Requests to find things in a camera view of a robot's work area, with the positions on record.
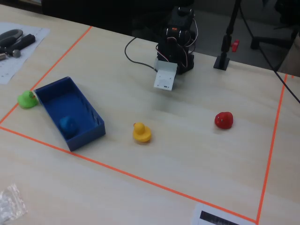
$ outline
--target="black cable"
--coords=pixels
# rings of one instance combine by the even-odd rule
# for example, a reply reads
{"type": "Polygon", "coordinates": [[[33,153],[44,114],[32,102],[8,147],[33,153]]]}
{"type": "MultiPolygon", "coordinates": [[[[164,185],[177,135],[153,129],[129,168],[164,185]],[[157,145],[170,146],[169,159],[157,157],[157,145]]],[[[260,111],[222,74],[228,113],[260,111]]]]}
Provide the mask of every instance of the black cable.
{"type": "Polygon", "coordinates": [[[127,55],[127,53],[126,53],[126,49],[127,49],[128,45],[129,45],[131,42],[133,42],[135,39],[136,39],[136,37],[135,37],[135,38],[133,38],[131,41],[129,41],[129,42],[128,42],[128,44],[127,44],[127,45],[126,45],[126,47],[125,47],[124,53],[125,53],[125,55],[126,55],[127,59],[128,59],[129,61],[133,62],[133,63],[137,63],[137,64],[141,64],[141,65],[144,65],[144,66],[150,67],[151,69],[154,69],[154,70],[155,70],[155,72],[158,72],[158,70],[157,70],[157,69],[155,69],[154,67],[152,67],[152,66],[150,66],[150,65],[148,65],[148,64],[146,64],[146,63],[142,63],[142,62],[133,61],[133,60],[131,60],[131,59],[128,57],[128,55],[127,55]]]}
{"type": "MultiPolygon", "coordinates": [[[[250,27],[248,26],[248,23],[244,17],[243,11],[242,11],[242,7],[240,6],[240,15],[250,33],[251,38],[254,38],[253,33],[250,30],[250,27]]],[[[279,76],[279,74],[276,72],[275,68],[272,66],[272,64],[270,63],[269,59],[267,58],[266,54],[264,53],[264,51],[262,50],[262,48],[260,46],[258,46],[258,49],[261,51],[263,57],[266,59],[268,65],[271,67],[271,69],[274,71],[274,73],[276,74],[276,76],[280,79],[280,81],[283,83],[283,85],[286,87],[286,89],[291,93],[291,95],[293,95],[293,97],[298,101],[298,103],[300,104],[300,100],[297,98],[297,96],[295,96],[295,94],[291,91],[291,89],[286,85],[286,83],[284,82],[284,80],[282,80],[282,78],[279,76]]]]}

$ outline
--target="paper sheet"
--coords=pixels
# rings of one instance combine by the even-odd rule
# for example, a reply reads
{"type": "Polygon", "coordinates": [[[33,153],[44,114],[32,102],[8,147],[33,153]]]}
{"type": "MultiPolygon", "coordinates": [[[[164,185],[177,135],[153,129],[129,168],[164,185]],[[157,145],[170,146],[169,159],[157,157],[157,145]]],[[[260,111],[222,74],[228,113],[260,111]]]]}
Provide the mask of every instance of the paper sheet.
{"type": "Polygon", "coordinates": [[[22,67],[23,63],[33,54],[36,47],[49,34],[50,30],[40,27],[31,27],[11,22],[0,22],[0,34],[13,30],[23,30],[23,36],[32,34],[36,37],[35,43],[21,50],[20,58],[7,57],[0,61],[0,84],[7,84],[15,73],[22,67]]]}
{"type": "Polygon", "coordinates": [[[211,206],[198,203],[193,213],[191,225],[255,225],[255,223],[211,206]]]}

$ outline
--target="plastic bag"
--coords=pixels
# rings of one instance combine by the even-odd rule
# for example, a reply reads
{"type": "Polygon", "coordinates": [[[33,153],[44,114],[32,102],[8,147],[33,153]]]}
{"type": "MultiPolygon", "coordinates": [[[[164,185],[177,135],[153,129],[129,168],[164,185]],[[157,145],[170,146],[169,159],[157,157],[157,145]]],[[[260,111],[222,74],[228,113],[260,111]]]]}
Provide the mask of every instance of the plastic bag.
{"type": "Polygon", "coordinates": [[[20,192],[15,184],[0,193],[0,225],[17,219],[26,212],[25,204],[20,198],[20,192]]]}

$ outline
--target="red object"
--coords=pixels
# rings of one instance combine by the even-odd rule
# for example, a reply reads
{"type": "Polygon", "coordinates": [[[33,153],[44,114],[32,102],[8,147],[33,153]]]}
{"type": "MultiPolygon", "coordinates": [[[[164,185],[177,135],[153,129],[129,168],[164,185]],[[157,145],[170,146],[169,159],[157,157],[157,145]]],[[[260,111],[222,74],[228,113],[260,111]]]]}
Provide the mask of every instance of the red object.
{"type": "Polygon", "coordinates": [[[231,112],[220,112],[215,117],[215,124],[218,128],[229,129],[233,125],[233,115],[231,112]]]}
{"type": "Polygon", "coordinates": [[[239,43],[240,43],[240,40],[235,40],[234,43],[231,44],[232,52],[233,52],[233,53],[235,53],[236,50],[238,49],[239,43]]]}

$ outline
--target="black stand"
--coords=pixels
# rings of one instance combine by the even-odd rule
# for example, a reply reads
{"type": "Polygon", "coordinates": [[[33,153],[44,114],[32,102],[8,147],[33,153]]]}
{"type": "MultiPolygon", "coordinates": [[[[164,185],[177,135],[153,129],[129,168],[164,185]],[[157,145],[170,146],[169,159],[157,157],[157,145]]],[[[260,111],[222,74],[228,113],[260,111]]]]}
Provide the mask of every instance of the black stand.
{"type": "Polygon", "coordinates": [[[240,3],[241,3],[241,0],[235,0],[231,19],[230,19],[229,25],[227,27],[226,34],[223,37],[223,42],[222,42],[222,47],[221,47],[222,53],[216,59],[216,62],[214,65],[215,69],[221,69],[221,70],[227,69],[227,66],[228,66],[228,63],[230,60],[229,58],[227,58],[227,52],[229,51],[229,49],[231,47],[231,39],[232,39],[231,35],[233,33],[233,27],[234,27],[236,17],[238,15],[240,3]]]}

